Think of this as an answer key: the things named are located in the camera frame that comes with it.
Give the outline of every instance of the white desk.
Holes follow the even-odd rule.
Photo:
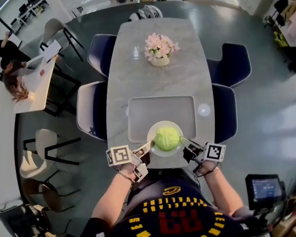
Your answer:
[[[39,55],[31,61],[40,58],[42,58],[41,64],[31,74],[22,76],[27,89],[35,93],[35,98],[34,100],[25,99],[17,103],[15,102],[14,113],[27,113],[45,109],[51,76],[57,57],[54,57],[47,63],[43,58],[43,55]],[[44,70],[44,75],[40,76],[42,69]]]

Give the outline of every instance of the navy chair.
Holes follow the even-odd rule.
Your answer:
[[[88,63],[107,78],[116,38],[116,35],[96,34],[88,50]]]
[[[211,82],[234,87],[251,74],[247,49],[243,45],[225,43],[222,45],[222,60],[207,58]]]
[[[98,140],[107,142],[106,98],[107,82],[96,81],[82,85],[78,92],[78,128]]]
[[[223,144],[237,133],[237,103],[232,88],[212,84],[215,107],[215,143]]]

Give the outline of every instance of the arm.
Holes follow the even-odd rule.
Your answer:
[[[131,163],[125,164],[121,171],[131,179],[135,179],[133,165]],[[131,181],[120,173],[116,174],[111,185],[95,206],[92,218],[103,219],[110,226],[113,226],[122,211],[124,201],[130,188]]]
[[[200,172],[205,174],[213,169],[215,165],[216,162],[205,161]],[[240,196],[231,187],[218,167],[213,172],[205,175],[205,180],[219,209],[227,212],[229,215],[233,215],[244,206]]]
[[[4,48],[8,42],[9,32],[6,32],[4,40],[1,42],[1,48]]]

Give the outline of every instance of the marble table top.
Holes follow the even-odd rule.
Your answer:
[[[167,35],[180,51],[165,67],[154,67],[144,56],[145,40],[156,33]],[[110,65],[107,92],[108,147],[140,145],[128,140],[128,101],[132,97],[192,95],[196,109],[197,137],[204,145],[214,142],[214,104],[211,78],[204,50],[192,23],[185,19],[158,18],[121,25]],[[183,152],[171,157],[150,154],[148,168],[186,167]]]

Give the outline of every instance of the polished floor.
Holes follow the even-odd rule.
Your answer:
[[[261,19],[243,11],[188,2],[154,4],[164,17],[190,20],[207,57],[220,59],[222,44],[226,42],[247,47],[252,74],[235,88],[238,133],[226,143],[222,171],[245,203],[248,202],[245,185],[248,174],[279,174],[291,191],[296,183],[296,75],[290,73],[283,63],[284,59],[273,43],[272,31],[263,27]],[[130,4],[97,11],[73,20],[68,27],[88,50],[95,34],[117,34],[120,25],[141,7],[142,4]],[[39,53],[38,45],[39,42],[34,41],[23,50],[34,56]],[[58,62],[65,73],[83,84],[101,80],[101,75],[87,63],[86,51],[81,48],[78,51],[83,54],[83,62],[71,48],[64,52],[65,58]],[[53,82],[64,89],[70,87],[56,76]],[[56,97],[56,89],[50,88],[50,94]],[[76,96],[71,103],[76,105]],[[75,208],[63,213],[47,213],[54,233],[62,232],[68,220],[72,219],[68,233],[79,236],[115,174],[107,165],[107,144],[80,132],[76,117],[70,113],[63,112],[57,118],[45,112],[21,114],[19,159],[22,140],[33,138],[36,130],[41,128],[54,130],[61,136],[60,140],[82,138],[81,142],[59,150],[60,156],[81,161],[80,166],[59,163],[49,173],[38,177],[43,180],[59,168],[64,171],[51,179],[51,183],[60,187],[59,191],[65,193],[81,189],[80,193],[66,201],[75,204]],[[207,186],[203,180],[201,182],[204,195],[211,199]]]

